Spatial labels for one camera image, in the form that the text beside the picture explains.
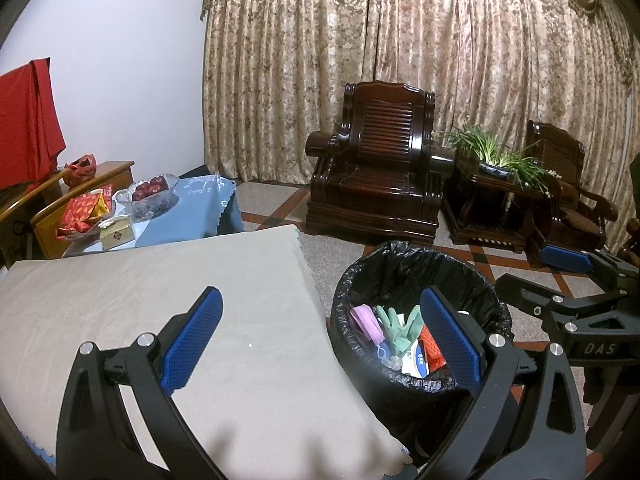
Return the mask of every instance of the green plant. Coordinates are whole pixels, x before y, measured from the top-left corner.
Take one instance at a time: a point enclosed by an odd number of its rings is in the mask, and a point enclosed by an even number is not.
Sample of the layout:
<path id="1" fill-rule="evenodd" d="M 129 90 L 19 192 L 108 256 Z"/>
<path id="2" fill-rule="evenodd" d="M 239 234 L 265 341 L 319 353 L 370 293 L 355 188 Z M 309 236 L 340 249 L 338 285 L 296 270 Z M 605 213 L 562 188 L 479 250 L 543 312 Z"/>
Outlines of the green plant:
<path id="1" fill-rule="evenodd" d="M 445 143 L 461 152 L 474 153 L 485 164 L 514 171 L 520 186 L 548 193 L 544 177 L 550 172 L 542 167 L 540 161 L 532 156 L 522 156 L 527 148 L 517 153 L 501 148 L 497 136 L 490 134 L 479 124 L 455 127 L 446 137 Z"/>

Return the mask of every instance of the white wall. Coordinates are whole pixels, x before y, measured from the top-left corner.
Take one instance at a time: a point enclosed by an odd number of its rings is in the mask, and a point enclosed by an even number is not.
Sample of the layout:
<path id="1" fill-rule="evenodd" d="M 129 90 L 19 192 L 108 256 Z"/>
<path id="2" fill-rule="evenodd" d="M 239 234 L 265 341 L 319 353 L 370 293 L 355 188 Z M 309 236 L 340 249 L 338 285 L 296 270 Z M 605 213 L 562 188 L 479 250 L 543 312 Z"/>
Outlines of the white wall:
<path id="1" fill-rule="evenodd" d="M 204 163 L 202 0 L 31 0 L 0 49 L 0 73 L 51 57 L 66 150 L 135 160 L 134 178 Z"/>

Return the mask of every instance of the black trash bin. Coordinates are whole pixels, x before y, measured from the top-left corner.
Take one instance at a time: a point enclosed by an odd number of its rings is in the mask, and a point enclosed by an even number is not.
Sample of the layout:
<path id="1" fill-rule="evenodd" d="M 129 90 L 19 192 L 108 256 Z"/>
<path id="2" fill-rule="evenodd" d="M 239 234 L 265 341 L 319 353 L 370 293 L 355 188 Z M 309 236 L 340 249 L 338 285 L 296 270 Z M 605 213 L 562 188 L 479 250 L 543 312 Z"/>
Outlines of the black trash bin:
<path id="1" fill-rule="evenodd" d="M 487 333 L 513 339 L 511 316 L 494 287 L 475 267 L 410 242 L 390 241 L 359 259 L 335 289 L 329 336 L 338 361 L 378 420 L 420 465 L 437 449 L 470 400 L 446 367 L 424 379 L 385 367 L 353 333 L 349 314 L 359 304 L 404 313 L 437 285 L 453 307 L 467 311 Z"/>

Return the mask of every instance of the small cardboard box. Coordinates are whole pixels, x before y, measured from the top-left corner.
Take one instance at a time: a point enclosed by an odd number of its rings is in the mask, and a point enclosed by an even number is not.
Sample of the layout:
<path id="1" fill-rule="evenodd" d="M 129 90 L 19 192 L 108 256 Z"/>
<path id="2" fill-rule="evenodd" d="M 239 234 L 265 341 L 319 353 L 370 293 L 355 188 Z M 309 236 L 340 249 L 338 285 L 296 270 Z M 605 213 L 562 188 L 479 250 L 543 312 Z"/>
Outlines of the small cardboard box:
<path id="1" fill-rule="evenodd" d="M 108 251 L 136 239 L 128 216 L 114 216 L 100 224 L 102 249 Z"/>

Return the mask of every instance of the floral curtain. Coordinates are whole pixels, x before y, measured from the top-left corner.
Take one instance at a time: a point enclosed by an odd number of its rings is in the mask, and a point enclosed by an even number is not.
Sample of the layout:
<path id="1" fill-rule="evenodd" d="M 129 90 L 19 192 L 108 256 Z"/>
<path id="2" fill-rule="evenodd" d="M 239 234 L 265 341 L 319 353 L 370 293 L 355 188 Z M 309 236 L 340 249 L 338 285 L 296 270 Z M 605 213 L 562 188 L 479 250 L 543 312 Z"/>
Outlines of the floral curtain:
<path id="1" fill-rule="evenodd" d="M 306 183 L 313 130 L 335 128 L 347 82 L 436 92 L 437 130 L 465 118 L 524 146 L 528 119 L 586 149 L 584 186 L 624 235 L 640 150 L 638 42 L 612 0 L 205 0 L 206 162 L 243 180 Z"/>

